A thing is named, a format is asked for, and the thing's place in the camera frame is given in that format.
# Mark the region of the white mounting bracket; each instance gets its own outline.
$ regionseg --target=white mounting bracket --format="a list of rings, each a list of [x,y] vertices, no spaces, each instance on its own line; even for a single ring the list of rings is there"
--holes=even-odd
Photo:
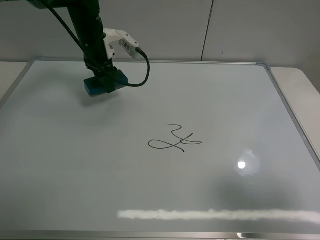
[[[111,43],[115,41],[118,41],[133,59],[141,59],[140,54],[136,52],[136,48],[140,47],[139,43],[137,43],[125,31],[105,28],[103,32],[105,34],[105,38],[103,40],[108,59],[111,59],[116,55],[115,49],[111,46]]]

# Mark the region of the blue eraser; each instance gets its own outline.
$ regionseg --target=blue eraser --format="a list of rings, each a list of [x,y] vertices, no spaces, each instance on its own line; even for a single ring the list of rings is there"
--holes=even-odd
[[[128,82],[129,80],[126,75],[121,70],[116,70],[110,73],[109,76],[88,78],[84,80],[84,86],[89,96],[94,97],[122,89]]]

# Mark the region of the whiteboard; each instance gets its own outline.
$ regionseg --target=whiteboard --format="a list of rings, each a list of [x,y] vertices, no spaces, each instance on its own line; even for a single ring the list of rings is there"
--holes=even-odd
[[[0,230],[320,234],[319,170],[262,66],[152,63],[94,98],[90,77],[36,61],[0,110]]]

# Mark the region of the black cable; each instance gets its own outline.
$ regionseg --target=black cable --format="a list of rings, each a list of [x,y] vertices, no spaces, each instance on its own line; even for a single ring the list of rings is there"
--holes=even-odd
[[[69,35],[72,37],[72,39],[75,41],[75,43],[79,46],[79,48],[82,50],[82,52],[84,53],[84,55],[86,55],[86,57],[88,59],[90,59],[90,61],[93,63],[94,66],[90,66],[95,68],[95,70],[98,70],[100,72],[103,72],[104,74],[108,75],[109,73],[102,67],[100,66],[96,59],[94,57],[92,57],[92,55],[89,53],[89,51],[87,51],[85,49],[85,47],[82,45],[82,43],[80,42],[80,40],[76,37],[76,35],[72,32],[72,30],[69,28],[69,26],[65,23],[65,21],[60,17],[60,15],[51,7],[47,4],[47,2],[45,2],[45,0],[40,0],[42,2],[42,4],[49,9],[49,11],[58,19],[58,21],[61,23],[61,25],[65,28],[65,30],[69,33]],[[127,87],[132,87],[132,88],[138,88],[141,87],[143,85],[145,85],[149,79],[149,75],[150,75],[150,62],[148,59],[148,56],[146,55],[146,53],[139,47],[137,47],[135,49],[135,51],[137,53],[139,53],[146,61],[147,64],[147,71],[146,71],[146,76],[143,82],[138,83],[138,84],[132,84],[132,83],[123,83],[118,81],[117,79],[114,79],[112,77],[109,76],[109,78],[111,78],[115,83],[118,83],[120,85],[125,85]]]

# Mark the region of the black marker drawing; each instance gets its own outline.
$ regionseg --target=black marker drawing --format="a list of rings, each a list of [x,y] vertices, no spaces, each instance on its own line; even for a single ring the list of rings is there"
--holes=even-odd
[[[178,147],[177,145],[179,145],[179,144],[185,144],[185,145],[198,145],[198,144],[202,144],[202,141],[190,141],[190,140],[187,140],[188,138],[190,138],[190,137],[193,135],[193,133],[191,133],[189,136],[187,136],[187,137],[185,137],[185,138],[181,138],[181,137],[175,135],[174,132],[182,129],[182,126],[176,125],[176,124],[169,124],[169,126],[179,127],[179,128],[177,128],[177,129],[175,129],[175,130],[172,130],[171,133],[172,133],[173,136],[175,136],[176,138],[180,139],[180,141],[179,141],[177,144],[171,144],[171,143],[168,143],[168,142],[166,142],[166,141],[161,141],[161,140],[155,140],[155,139],[154,139],[154,140],[150,140],[150,141],[148,142],[148,145],[149,145],[151,148],[153,148],[153,149],[170,149],[170,148],[177,148],[177,149],[180,149],[182,152],[185,152],[185,150],[183,150],[181,147]],[[151,144],[150,144],[151,142],[160,142],[160,143],[167,144],[167,145],[169,145],[169,146],[167,146],[167,147],[155,147],[155,146],[151,146]]]

